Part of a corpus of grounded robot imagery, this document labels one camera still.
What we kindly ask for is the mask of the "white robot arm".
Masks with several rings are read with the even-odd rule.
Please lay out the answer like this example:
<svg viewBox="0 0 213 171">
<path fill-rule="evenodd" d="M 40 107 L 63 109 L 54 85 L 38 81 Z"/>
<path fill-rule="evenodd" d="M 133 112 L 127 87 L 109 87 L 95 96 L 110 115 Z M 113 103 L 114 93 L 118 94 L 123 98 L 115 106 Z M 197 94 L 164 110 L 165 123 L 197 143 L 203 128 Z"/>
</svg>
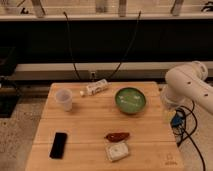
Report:
<svg viewBox="0 0 213 171">
<path fill-rule="evenodd" d="M 160 93 L 164 123 L 171 122 L 175 110 L 186 98 L 213 114 L 213 87 L 205 82 L 207 77 L 208 69 L 199 61 L 175 66 L 166 72 L 166 84 Z"/>
</svg>

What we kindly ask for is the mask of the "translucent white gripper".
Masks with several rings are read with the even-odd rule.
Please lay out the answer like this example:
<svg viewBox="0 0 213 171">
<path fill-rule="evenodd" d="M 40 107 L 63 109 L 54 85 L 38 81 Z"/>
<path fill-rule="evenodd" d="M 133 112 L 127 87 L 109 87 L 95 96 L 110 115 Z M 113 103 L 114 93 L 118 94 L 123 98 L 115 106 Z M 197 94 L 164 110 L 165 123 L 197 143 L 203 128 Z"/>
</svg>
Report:
<svg viewBox="0 0 213 171">
<path fill-rule="evenodd" d="M 176 109 L 183 102 L 183 97 L 170 87 L 164 87 L 160 93 L 160 99 L 163 104 L 163 122 L 169 124 L 176 113 Z"/>
</svg>

